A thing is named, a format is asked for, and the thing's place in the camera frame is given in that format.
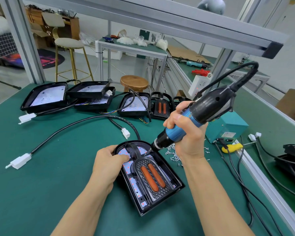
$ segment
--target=bar stool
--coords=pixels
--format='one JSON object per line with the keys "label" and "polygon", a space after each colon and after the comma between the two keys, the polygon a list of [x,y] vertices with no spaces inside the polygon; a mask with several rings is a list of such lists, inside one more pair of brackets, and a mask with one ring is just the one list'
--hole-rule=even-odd
{"label": "bar stool", "polygon": [[125,87],[124,92],[132,88],[136,92],[143,92],[148,87],[148,81],[136,75],[125,75],[120,78],[120,83]]}
{"label": "bar stool", "polygon": [[[94,81],[92,71],[90,69],[90,64],[89,64],[88,59],[87,59],[87,54],[85,53],[84,44],[81,41],[76,40],[76,39],[59,38],[59,36],[58,36],[58,33],[57,33],[58,27],[64,27],[65,26],[64,21],[62,19],[62,16],[59,15],[59,14],[47,13],[47,12],[43,12],[42,16],[43,16],[44,21],[46,22],[46,24],[48,26],[50,26],[50,27],[53,27],[52,35],[53,35],[53,37],[55,39],[55,46],[56,46],[56,82],[58,82],[58,76],[63,77],[60,74],[68,72],[68,71],[72,71],[73,79],[78,79],[76,71],[80,71],[80,72],[85,73],[85,74],[88,75],[87,77],[85,77],[83,79],[87,79],[87,78],[91,77],[92,81]],[[63,47],[65,49],[69,49],[70,58],[71,58],[71,67],[72,67],[71,69],[66,70],[66,71],[62,71],[62,72],[58,72],[58,47]],[[75,67],[74,49],[83,49],[84,56],[85,56],[85,59],[87,61],[87,67],[88,67],[90,73],[81,71],[81,70],[79,70],[79,69],[77,69]]]}

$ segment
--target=blue screwdriver handle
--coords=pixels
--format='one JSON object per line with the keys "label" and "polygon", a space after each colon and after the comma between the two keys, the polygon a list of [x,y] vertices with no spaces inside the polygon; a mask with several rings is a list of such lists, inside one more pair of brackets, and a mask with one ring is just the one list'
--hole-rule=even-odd
{"label": "blue screwdriver handle", "polygon": [[[191,114],[190,109],[186,109],[183,113],[183,116],[190,118],[191,121],[197,126],[200,127],[202,124],[199,123]],[[165,129],[167,136],[173,141],[173,142],[179,142],[185,135],[185,131],[178,127],[177,125],[175,125],[172,129]]]}

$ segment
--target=black rug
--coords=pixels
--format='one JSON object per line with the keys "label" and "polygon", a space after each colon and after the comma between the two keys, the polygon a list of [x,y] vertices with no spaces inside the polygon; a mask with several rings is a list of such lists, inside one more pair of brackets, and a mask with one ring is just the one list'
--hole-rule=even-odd
{"label": "black rug", "polygon": [[[43,69],[48,69],[56,65],[56,53],[50,50],[39,49],[37,50],[40,58],[41,65]],[[21,57],[19,53],[10,54],[2,57],[7,65],[24,68]],[[64,62],[64,57],[58,53],[58,65]]]}

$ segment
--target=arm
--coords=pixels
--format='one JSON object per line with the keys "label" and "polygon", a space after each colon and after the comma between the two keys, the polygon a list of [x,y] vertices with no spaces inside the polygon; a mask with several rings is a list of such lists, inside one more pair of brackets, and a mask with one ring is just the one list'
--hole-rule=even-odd
{"label": "arm", "polygon": [[51,236],[94,235],[106,197],[113,189],[113,182],[122,164],[129,160],[127,155],[112,156],[116,146],[97,152],[89,182],[63,215]]}
{"label": "arm", "polygon": [[180,103],[164,126],[181,127],[186,135],[175,143],[175,150],[184,165],[188,184],[206,236],[254,235],[237,212],[211,166],[204,158],[204,139],[207,124],[197,128],[180,114],[190,101]]}

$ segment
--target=wooden cabinet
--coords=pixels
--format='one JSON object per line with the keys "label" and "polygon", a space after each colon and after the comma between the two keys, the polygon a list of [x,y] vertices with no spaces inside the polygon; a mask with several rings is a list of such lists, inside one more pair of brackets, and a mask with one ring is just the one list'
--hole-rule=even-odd
{"label": "wooden cabinet", "polygon": [[[41,26],[44,26],[42,11],[37,9],[26,9],[26,15],[28,20],[31,23],[36,23]],[[62,16],[63,21],[65,23],[65,27],[60,27],[58,29],[59,37],[67,37],[72,39],[79,40],[80,34],[80,25],[79,25],[79,18],[70,18],[67,16]]]}

